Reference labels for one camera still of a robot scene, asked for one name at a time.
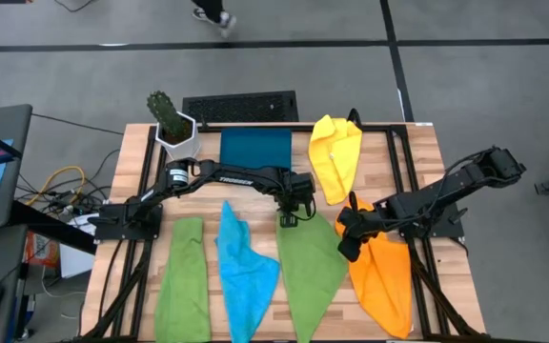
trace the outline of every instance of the sneaker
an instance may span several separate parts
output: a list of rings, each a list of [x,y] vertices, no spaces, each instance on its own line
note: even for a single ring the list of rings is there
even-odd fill
[[[230,32],[234,28],[234,25],[236,25],[236,17],[226,11],[221,12],[219,23],[215,23],[213,20],[209,19],[205,11],[201,8],[195,8],[192,11],[192,16],[197,20],[207,21],[217,26],[221,32],[222,37],[224,38],[228,38]]]

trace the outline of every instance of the wooden tabletop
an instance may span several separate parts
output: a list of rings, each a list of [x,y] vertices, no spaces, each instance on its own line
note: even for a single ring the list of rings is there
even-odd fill
[[[433,126],[407,125],[412,153],[417,169],[418,183],[423,187],[437,181],[444,173],[436,131]],[[148,139],[149,124],[128,125],[122,141],[120,156],[113,177],[111,199],[122,203],[129,196],[136,195],[145,147]],[[308,158],[309,132],[294,132],[292,164],[295,172],[312,172]],[[200,133],[202,149],[197,159],[219,160],[220,133]],[[396,141],[400,167],[404,171],[404,188],[410,189],[406,166],[403,162],[401,143]],[[158,153],[153,154],[148,185],[154,180]],[[331,223],[334,223],[341,205],[328,206],[317,182],[315,202],[317,210]],[[395,192],[392,167],[387,150],[385,135],[380,132],[364,132],[361,143],[361,155],[357,167],[354,190],[367,201],[374,202]],[[212,183],[195,193],[184,195],[180,199],[172,198],[163,202],[164,217],[160,237],[154,242],[152,260],[145,294],[143,317],[139,340],[154,340],[154,311],[160,283],[169,256],[173,222],[182,217],[200,216],[204,219],[204,245],[208,264],[209,308],[212,326],[212,340],[230,340],[228,320],[224,308],[224,299],[217,274],[217,250],[214,239],[217,236],[219,215],[224,200],[228,200],[241,220],[246,220],[251,229],[252,248],[260,254],[277,258],[275,239],[276,203],[269,196],[263,196],[248,187]],[[99,301],[105,282],[105,274],[112,258],[116,242],[99,245],[96,251],[91,281],[88,287],[82,313],[82,333],[94,327],[98,316]],[[478,305],[476,290],[465,251],[446,238],[433,238],[437,271],[440,285],[458,312],[474,329],[484,332],[484,324]],[[142,251],[139,244],[135,262]],[[126,242],[117,255],[108,291],[105,297],[105,309],[113,301],[119,290]],[[432,331],[437,331],[435,306],[429,292],[425,289]],[[134,291],[129,296],[124,312],[122,333],[130,331]],[[420,337],[416,299],[413,296],[414,329],[410,337]],[[387,339],[391,338],[358,305],[350,277],[347,275],[335,295],[328,312],[313,339]],[[287,295],[282,277],[279,277],[272,304],[264,316],[254,340],[295,339],[294,326],[290,317]]]

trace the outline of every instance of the light green cloth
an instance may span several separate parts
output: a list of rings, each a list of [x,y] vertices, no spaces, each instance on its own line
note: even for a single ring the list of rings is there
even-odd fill
[[[202,244],[202,219],[173,224],[169,261],[156,304],[157,343],[211,340],[207,260]]]
[[[306,216],[304,209],[295,213]],[[338,252],[340,237],[319,213],[295,228],[276,221],[276,243],[283,270],[295,335],[308,343],[347,273],[347,261]]]

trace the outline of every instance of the white pot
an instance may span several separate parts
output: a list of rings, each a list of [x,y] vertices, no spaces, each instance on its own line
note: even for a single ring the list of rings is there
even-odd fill
[[[162,139],[162,130],[160,129],[160,123],[158,123],[156,126],[156,140],[164,147],[164,149],[167,150],[167,153],[173,160],[186,157],[196,157],[198,151],[200,151],[200,140],[198,139],[198,128],[196,127],[196,121],[182,112],[178,111],[177,114],[192,123],[192,136],[181,143],[169,144]]]

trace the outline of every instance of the orange cloth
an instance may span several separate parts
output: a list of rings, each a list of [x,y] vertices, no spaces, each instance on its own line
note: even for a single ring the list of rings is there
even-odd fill
[[[374,207],[357,199],[359,209]],[[344,226],[337,221],[339,235]],[[359,259],[349,262],[349,274],[361,308],[388,334],[405,339],[412,328],[410,254],[404,243],[390,242],[382,232],[362,244]]]

